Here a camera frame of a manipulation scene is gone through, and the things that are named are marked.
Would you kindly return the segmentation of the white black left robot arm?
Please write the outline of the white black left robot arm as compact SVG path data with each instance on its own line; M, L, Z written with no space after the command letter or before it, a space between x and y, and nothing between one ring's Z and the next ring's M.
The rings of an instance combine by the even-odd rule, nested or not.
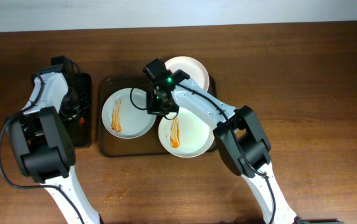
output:
M21 174L34 185L16 189L44 189L53 198L67 223L102 223L101 215L91 206L75 172L75 147L59 112L73 91L72 66L58 63L34 73L34 89L23 109L8 117L2 127L7 134Z

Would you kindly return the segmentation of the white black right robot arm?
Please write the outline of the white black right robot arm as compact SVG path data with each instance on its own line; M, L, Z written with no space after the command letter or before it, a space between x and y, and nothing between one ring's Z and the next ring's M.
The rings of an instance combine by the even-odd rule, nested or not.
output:
M226 167L249 185L265 223L299 223L274 175L271 144L255 114L248 106L227 105L181 70L143 70L152 84L148 97L151 112L167 114L185 108L209 126Z

